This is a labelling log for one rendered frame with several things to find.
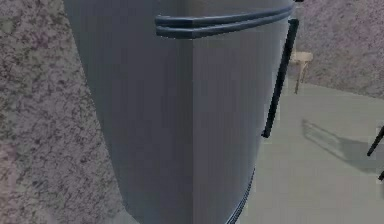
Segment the grey fridge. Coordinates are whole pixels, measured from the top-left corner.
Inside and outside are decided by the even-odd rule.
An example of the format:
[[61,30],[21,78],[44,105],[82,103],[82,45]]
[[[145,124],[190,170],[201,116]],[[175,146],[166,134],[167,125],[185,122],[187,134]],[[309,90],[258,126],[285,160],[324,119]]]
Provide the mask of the grey fridge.
[[63,0],[126,211],[236,224],[295,0]]

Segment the beige wooden stool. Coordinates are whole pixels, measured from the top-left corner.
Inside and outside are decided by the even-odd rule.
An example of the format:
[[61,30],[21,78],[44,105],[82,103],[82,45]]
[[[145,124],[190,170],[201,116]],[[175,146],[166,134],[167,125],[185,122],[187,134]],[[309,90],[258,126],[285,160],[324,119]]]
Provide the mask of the beige wooden stool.
[[300,84],[304,82],[306,69],[312,60],[313,60],[313,54],[311,52],[294,51],[291,54],[290,62],[293,64],[299,65],[299,74],[297,75],[297,78],[296,78],[296,84],[295,84],[295,90],[294,90],[295,94],[298,93]]

